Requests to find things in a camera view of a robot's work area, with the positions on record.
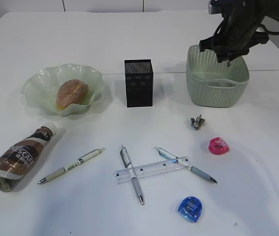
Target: blue pencil sharpener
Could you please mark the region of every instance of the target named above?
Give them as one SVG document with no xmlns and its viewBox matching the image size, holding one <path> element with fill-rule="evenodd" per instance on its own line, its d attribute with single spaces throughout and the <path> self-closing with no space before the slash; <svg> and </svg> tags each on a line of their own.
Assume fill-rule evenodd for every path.
<svg viewBox="0 0 279 236">
<path fill-rule="evenodd" d="M 202 213 L 202 204 L 196 197 L 187 197 L 180 204 L 178 212 L 188 222 L 195 223 Z"/>
</svg>

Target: bottle cap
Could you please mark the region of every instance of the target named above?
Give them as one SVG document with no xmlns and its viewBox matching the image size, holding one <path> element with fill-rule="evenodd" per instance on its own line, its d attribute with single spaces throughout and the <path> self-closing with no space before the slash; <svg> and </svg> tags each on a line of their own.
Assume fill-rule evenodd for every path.
<svg viewBox="0 0 279 236">
<path fill-rule="evenodd" d="M 56 128 L 56 126 L 53 123 L 46 122 L 43 126 L 48 128 L 48 129 L 50 129 L 52 131 L 53 136 L 55 136 L 55 134 L 57 132 L 57 128 Z"/>
</svg>

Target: pink pencil sharpener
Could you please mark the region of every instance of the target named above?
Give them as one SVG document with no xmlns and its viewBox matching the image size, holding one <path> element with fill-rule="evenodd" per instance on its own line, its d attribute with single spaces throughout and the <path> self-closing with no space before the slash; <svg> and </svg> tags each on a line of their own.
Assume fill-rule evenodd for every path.
<svg viewBox="0 0 279 236">
<path fill-rule="evenodd" d="M 210 140 L 208 149 L 212 154 L 221 155 L 229 151 L 229 146 L 222 138 L 217 137 Z"/>
</svg>

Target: basket handle hole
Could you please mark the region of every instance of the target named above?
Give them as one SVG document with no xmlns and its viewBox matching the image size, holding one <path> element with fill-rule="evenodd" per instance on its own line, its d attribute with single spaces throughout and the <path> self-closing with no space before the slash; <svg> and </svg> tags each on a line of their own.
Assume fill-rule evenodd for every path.
<svg viewBox="0 0 279 236">
<path fill-rule="evenodd" d="M 233 88 L 236 85 L 228 82 L 210 82 L 207 84 L 209 87 L 215 88 Z"/>
</svg>

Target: bread roll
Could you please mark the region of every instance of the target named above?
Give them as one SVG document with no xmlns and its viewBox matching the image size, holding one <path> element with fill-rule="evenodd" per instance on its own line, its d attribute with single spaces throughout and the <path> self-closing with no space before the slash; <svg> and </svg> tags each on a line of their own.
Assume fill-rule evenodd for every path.
<svg viewBox="0 0 279 236">
<path fill-rule="evenodd" d="M 59 111 L 66 109 L 70 104 L 81 104 L 89 91 L 88 85 L 80 80 L 68 80 L 60 87 L 56 106 Z"/>
</svg>

